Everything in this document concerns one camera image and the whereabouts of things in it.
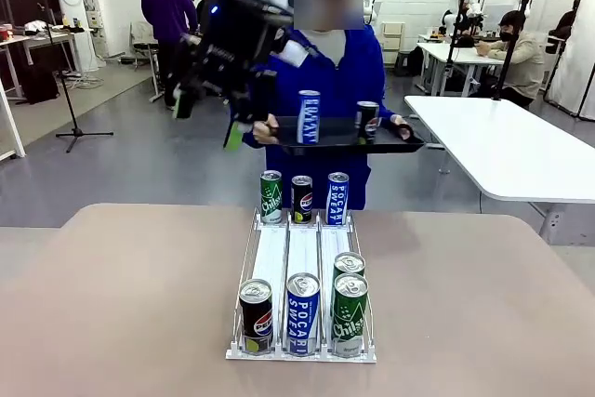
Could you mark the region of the masked person in beige jacket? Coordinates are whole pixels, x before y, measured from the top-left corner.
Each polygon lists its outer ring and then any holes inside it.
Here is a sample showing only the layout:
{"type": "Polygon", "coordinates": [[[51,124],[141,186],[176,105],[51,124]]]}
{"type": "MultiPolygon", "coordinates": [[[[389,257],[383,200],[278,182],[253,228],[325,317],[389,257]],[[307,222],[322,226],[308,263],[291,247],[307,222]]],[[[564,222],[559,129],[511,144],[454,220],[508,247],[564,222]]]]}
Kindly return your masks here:
{"type": "Polygon", "coordinates": [[[524,14],[518,10],[507,12],[498,23],[499,40],[493,43],[480,41],[475,49],[480,57],[505,61],[517,23],[520,23],[519,35],[502,83],[500,98],[528,109],[537,98],[543,82],[544,50],[537,39],[524,30],[524,14]]]}

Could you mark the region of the black chair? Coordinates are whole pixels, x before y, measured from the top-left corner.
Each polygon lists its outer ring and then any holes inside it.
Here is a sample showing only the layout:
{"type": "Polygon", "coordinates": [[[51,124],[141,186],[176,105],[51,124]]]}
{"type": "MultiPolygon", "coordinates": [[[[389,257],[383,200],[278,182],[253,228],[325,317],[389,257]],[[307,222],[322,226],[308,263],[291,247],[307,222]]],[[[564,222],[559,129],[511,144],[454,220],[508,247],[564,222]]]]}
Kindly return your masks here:
{"type": "Polygon", "coordinates": [[[400,77],[415,77],[421,75],[424,64],[423,49],[416,46],[409,52],[400,52],[394,65],[393,72],[400,77]]]}

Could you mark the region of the black case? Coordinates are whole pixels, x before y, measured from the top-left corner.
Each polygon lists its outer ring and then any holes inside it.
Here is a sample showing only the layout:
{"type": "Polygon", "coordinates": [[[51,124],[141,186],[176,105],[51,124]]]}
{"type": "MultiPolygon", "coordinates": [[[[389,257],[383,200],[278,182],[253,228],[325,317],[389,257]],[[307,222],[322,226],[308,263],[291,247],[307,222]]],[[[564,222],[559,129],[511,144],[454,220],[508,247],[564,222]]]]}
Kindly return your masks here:
{"type": "Polygon", "coordinates": [[[24,98],[29,104],[56,99],[59,95],[57,82],[51,71],[36,65],[27,66],[20,75],[24,98]]]}

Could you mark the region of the blue Pocari Sweat can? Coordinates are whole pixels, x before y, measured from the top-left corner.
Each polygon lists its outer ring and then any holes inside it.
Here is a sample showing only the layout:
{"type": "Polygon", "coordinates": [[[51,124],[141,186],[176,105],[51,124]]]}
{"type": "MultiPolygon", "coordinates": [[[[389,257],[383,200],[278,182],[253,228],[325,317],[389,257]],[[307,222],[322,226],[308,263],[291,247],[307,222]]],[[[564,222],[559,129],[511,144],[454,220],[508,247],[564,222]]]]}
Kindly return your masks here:
{"type": "Polygon", "coordinates": [[[319,321],[320,284],[308,273],[292,275],[286,285],[288,353],[310,356],[316,351],[319,321]]]}
{"type": "Polygon", "coordinates": [[[321,95],[314,90],[300,90],[300,111],[297,118],[297,142],[304,145],[319,141],[321,95]]]}
{"type": "Polygon", "coordinates": [[[342,226],[347,218],[350,178],[343,172],[328,175],[326,224],[342,226]]]}

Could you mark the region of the person's right hand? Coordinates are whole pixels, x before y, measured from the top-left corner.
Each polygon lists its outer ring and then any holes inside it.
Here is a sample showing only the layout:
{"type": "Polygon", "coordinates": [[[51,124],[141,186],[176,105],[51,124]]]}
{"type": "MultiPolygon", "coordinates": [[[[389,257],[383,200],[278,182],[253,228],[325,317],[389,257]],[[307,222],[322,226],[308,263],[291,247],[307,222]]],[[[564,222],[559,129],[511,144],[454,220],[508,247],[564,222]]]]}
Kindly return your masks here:
{"type": "Polygon", "coordinates": [[[252,135],[255,141],[261,145],[277,145],[277,131],[279,125],[274,116],[270,116],[267,121],[256,121],[253,124],[252,135]]]}

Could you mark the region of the person's left forearm blue sleeve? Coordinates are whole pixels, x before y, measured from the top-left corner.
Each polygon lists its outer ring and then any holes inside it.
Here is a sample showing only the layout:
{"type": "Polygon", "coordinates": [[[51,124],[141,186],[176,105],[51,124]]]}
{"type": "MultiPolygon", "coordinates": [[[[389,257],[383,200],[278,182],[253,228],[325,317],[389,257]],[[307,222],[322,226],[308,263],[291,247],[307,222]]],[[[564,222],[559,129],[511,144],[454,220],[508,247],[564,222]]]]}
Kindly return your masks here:
{"type": "Polygon", "coordinates": [[[404,119],[397,113],[387,108],[383,102],[379,103],[379,117],[383,124],[401,125],[405,124],[404,119]]]}

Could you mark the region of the large white table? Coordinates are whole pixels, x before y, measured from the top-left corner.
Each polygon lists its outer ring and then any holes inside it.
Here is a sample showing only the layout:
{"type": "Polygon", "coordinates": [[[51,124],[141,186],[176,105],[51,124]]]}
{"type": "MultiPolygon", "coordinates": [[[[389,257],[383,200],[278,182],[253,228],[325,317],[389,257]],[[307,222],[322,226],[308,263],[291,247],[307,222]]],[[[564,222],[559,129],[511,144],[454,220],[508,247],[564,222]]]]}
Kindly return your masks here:
{"type": "Polygon", "coordinates": [[[404,101],[487,196],[595,205],[595,148],[542,118],[507,100],[404,101]]]}

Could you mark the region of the white fabric partition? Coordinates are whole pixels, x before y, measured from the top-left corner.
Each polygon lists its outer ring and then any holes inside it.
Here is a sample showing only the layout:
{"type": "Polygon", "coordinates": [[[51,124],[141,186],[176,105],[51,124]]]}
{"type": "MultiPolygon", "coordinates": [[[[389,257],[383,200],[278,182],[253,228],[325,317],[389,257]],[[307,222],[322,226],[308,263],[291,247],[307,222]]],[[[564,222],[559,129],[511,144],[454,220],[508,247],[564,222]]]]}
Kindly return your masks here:
{"type": "Polygon", "coordinates": [[[545,101],[574,118],[595,123],[595,0],[579,1],[545,101]]]}

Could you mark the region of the black microphone stand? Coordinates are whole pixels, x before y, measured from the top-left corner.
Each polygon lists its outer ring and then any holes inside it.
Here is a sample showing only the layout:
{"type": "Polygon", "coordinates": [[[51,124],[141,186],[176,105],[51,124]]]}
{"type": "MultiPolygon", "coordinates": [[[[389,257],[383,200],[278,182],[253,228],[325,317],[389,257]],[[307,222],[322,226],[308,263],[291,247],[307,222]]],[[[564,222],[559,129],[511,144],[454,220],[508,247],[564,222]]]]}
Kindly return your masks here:
{"type": "MultiPolygon", "coordinates": [[[[57,48],[57,43],[54,41],[54,38],[52,36],[52,32],[51,32],[51,27],[49,25],[49,23],[47,22],[47,19],[50,18],[49,13],[46,11],[46,7],[41,4],[38,3],[37,7],[40,11],[40,13],[44,16],[43,22],[45,24],[46,27],[46,34],[47,37],[49,39],[50,42],[50,47],[52,49],[56,49],[57,48]]],[[[84,137],[113,137],[114,133],[113,132],[85,132],[79,125],[77,122],[77,117],[75,116],[74,110],[73,110],[73,104],[71,102],[71,98],[69,95],[69,90],[68,87],[66,86],[66,81],[64,78],[64,74],[62,72],[62,69],[59,69],[59,80],[61,82],[61,86],[62,86],[62,91],[64,93],[65,99],[66,99],[66,103],[68,105],[68,110],[71,116],[71,120],[72,120],[72,125],[73,128],[70,132],[67,133],[57,133],[56,137],[58,139],[60,138],[71,138],[71,142],[69,144],[69,146],[66,149],[66,153],[70,153],[74,147],[74,145],[82,138],[84,137]]]]}

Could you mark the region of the clear acrylic can rack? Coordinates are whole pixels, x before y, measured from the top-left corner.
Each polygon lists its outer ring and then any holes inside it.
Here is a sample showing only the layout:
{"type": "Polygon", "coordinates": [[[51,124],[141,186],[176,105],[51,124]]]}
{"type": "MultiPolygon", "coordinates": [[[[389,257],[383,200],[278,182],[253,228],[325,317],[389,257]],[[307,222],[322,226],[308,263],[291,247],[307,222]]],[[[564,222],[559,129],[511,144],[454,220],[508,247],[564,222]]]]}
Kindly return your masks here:
{"type": "Polygon", "coordinates": [[[333,267],[339,253],[355,252],[362,256],[353,216],[342,226],[327,225],[322,213],[316,213],[305,224],[284,217],[279,223],[263,223],[259,212],[254,214],[246,243],[242,271],[237,286],[233,311],[231,342],[226,352],[229,360],[297,361],[322,363],[373,364],[377,360],[374,314],[368,283],[364,317],[364,339],[360,354],[350,358],[336,356],[331,343],[333,267]],[[288,279],[300,272],[314,275],[320,284],[319,321],[316,351],[310,356],[288,353],[286,338],[288,279]],[[272,290],[273,336],[268,353],[254,355],[245,350],[243,314],[239,300],[241,285],[250,279],[268,282],[272,290]]]}

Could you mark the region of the person in purple hoodie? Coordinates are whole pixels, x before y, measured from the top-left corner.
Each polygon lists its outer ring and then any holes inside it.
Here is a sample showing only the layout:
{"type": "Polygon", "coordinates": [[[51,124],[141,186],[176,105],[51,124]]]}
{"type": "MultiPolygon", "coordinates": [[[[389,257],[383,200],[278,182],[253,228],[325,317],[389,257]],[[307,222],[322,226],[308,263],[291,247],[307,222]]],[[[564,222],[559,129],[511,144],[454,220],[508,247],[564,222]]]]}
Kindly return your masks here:
{"type": "Polygon", "coordinates": [[[197,15],[192,0],[141,0],[145,20],[152,26],[158,44],[158,64],[161,82],[165,88],[165,106],[172,110],[173,87],[169,80],[176,45],[183,34],[195,33],[197,15]]]}

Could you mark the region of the person in blue hoodie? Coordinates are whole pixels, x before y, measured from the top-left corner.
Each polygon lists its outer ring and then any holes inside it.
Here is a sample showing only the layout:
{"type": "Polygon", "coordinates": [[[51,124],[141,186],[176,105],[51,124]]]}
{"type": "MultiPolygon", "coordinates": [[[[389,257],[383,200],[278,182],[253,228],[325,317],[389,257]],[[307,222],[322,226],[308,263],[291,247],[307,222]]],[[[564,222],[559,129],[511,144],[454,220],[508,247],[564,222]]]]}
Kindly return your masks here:
{"type": "MultiPolygon", "coordinates": [[[[296,116],[300,90],[321,95],[323,118],[354,119],[358,101],[383,102],[385,68],[380,44],[372,27],[364,22],[363,0],[294,0],[294,30],[302,32],[320,55],[307,57],[293,67],[271,56],[265,68],[277,72],[276,95],[269,117],[296,116]]],[[[327,177],[343,172],[350,178],[348,206],[362,210],[366,184],[371,175],[367,154],[339,156],[294,156],[277,145],[266,145],[266,167],[283,176],[283,206],[291,206],[291,180],[305,175],[313,180],[315,208],[323,209],[327,177]]]]}

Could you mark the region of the green Chilsung cider can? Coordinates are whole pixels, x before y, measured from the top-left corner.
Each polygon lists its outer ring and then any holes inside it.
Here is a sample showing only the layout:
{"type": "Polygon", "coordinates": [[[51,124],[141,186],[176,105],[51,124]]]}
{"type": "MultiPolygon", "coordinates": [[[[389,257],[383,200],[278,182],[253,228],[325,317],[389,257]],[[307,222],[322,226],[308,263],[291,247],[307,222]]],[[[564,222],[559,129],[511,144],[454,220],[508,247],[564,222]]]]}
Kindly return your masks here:
{"type": "Polygon", "coordinates": [[[282,174],[266,170],[260,175],[261,220],[263,223],[279,223],[283,209],[282,174]]]}
{"type": "Polygon", "coordinates": [[[365,266],[365,259],[361,255],[355,252],[339,253],[334,260],[333,279],[344,273],[364,276],[365,266]]]}
{"type": "Polygon", "coordinates": [[[331,343],[336,356],[360,354],[364,339],[364,317],[368,283],[358,273],[342,273],[334,281],[331,343]]]}

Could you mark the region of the person's left hand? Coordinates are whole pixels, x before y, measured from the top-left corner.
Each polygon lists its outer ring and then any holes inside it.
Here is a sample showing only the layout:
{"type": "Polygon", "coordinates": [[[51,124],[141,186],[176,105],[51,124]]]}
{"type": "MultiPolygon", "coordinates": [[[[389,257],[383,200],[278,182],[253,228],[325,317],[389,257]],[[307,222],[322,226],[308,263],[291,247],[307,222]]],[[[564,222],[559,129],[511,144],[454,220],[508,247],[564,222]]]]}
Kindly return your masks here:
{"type": "Polygon", "coordinates": [[[412,127],[398,114],[390,118],[390,131],[403,141],[408,141],[415,135],[412,127]]]}

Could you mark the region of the white rear desk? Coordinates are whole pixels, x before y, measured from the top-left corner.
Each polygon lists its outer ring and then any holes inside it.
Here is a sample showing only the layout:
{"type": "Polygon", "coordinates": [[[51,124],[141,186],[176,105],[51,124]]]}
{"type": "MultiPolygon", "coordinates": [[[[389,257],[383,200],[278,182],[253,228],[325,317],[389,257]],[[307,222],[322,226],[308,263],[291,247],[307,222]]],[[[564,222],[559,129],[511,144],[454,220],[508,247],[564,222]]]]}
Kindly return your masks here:
{"type": "Polygon", "coordinates": [[[430,87],[417,87],[432,97],[440,97],[445,92],[446,65],[449,60],[452,61],[452,71],[459,69],[464,74],[461,97],[469,95],[471,85],[479,81],[484,68],[504,64],[502,60],[480,56],[474,48],[451,48],[446,43],[430,42],[418,42],[416,46],[422,50],[424,56],[420,81],[423,81],[425,73],[430,74],[430,87]]]}

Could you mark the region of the person in dark clothes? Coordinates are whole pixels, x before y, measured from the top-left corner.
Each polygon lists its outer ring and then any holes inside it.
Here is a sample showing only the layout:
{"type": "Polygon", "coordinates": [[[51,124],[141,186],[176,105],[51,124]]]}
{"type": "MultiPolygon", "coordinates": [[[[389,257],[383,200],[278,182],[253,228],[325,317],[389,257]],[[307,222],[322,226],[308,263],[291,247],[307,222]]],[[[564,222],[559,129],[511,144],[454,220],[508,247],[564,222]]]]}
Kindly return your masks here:
{"type": "Polygon", "coordinates": [[[559,44],[570,37],[579,3],[580,0],[574,0],[572,9],[564,13],[557,26],[549,31],[548,45],[546,46],[548,54],[555,54],[559,44]]]}

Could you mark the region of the white side table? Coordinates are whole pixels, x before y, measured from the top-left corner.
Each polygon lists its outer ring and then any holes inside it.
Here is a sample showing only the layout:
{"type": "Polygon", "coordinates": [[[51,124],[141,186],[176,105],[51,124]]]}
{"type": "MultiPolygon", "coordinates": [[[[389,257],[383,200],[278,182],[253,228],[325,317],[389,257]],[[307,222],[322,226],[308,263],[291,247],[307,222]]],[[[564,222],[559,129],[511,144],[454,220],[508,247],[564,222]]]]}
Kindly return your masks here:
{"type": "Polygon", "coordinates": [[[24,73],[27,67],[57,66],[65,62],[67,69],[75,75],[83,74],[82,62],[73,33],[51,32],[53,43],[51,49],[50,38],[45,33],[37,35],[10,35],[7,40],[0,40],[0,57],[4,57],[7,64],[9,81],[5,86],[9,100],[25,100],[24,73]]]}

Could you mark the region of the black serving tray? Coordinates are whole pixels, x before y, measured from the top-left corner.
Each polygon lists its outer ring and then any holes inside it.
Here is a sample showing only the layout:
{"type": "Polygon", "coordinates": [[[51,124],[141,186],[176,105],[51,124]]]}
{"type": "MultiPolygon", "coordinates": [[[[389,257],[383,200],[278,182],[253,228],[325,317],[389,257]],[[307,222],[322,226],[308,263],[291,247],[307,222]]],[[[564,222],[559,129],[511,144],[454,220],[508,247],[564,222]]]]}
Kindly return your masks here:
{"type": "Polygon", "coordinates": [[[273,132],[284,152],[294,156],[339,156],[349,154],[413,153],[425,142],[416,136],[400,139],[396,130],[380,127],[375,141],[360,143],[357,129],[349,118],[322,118],[319,141],[316,144],[298,142],[298,119],[292,116],[276,118],[279,127],[273,132]]]}

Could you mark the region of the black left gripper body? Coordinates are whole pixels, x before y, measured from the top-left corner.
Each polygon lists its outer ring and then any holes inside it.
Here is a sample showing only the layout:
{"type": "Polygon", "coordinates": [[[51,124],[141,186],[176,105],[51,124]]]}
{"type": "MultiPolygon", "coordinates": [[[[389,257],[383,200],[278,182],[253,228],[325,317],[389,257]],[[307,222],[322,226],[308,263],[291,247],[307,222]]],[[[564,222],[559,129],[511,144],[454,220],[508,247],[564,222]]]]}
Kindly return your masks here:
{"type": "Polygon", "coordinates": [[[249,91],[284,28],[284,8],[263,0],[206,0],[194,77],[228,99],[249,91]]]}

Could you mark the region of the white drawer unit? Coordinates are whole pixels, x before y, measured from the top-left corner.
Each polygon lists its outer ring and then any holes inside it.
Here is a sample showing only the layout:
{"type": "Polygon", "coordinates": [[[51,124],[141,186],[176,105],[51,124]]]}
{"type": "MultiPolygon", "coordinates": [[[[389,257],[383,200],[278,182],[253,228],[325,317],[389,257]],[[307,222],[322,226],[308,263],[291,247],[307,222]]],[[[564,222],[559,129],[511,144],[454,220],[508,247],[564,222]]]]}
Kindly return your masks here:
{"type": "Polygon", "coordinates": [[[383,22],[380,44],[384,51],[398,52],[401,49],[405,24],[403,22],[383,22]]]}

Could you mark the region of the black Pepsi can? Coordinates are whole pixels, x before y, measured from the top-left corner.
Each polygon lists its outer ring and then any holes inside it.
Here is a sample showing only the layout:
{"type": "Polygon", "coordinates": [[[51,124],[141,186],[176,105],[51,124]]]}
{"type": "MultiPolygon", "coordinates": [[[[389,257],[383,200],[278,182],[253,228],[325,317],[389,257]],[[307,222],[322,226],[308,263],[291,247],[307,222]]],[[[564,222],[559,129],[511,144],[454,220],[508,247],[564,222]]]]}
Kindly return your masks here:
{"type": "Polygon", "coordinates": [[[360,145],[373,144],[379,125],[379,104],[373,101],[358,101],[355,118],[357,139],[360,145]]]}
{"type": "Polygon", "coordinates": [[[261,279],[245,281],[240,288],[239,300],[243,314],[245,350],[254,355],[268,353],[273,336],[270,284],[261,279]]]}
{"type": "Polygon", "coordinates": [[[295,223],[307,223],[312,216],[312,179],[308,176],[292,178],[291,205],[292,220],[295,223]]]}

